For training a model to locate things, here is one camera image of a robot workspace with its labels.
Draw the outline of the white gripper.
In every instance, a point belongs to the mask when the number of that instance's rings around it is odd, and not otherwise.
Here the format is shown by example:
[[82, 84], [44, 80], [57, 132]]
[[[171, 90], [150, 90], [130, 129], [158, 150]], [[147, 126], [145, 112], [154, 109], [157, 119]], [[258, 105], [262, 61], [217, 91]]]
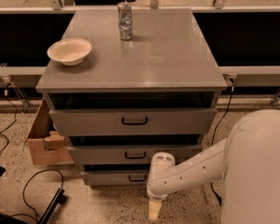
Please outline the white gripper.
[[147, 180], [147, 196], [150, 199], [148, 202], [148, 218], [157, 220], [161, 202], [169, 194], [167, 188], [166, 175], [169, 170], [175, 167], [175, 157], [170, 153], [158, 152], [153, 155]]

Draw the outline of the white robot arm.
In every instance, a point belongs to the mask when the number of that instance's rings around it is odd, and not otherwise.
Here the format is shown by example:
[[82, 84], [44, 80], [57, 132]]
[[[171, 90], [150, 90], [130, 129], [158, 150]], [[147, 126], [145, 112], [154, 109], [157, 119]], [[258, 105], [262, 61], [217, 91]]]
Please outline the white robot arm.
[[147, 181], [148, 218], [174, 192], [220, 180], [221, 224], [280, 224], [280, 110], [249, 113], [227, 138], [183, 161], [153, 155]]

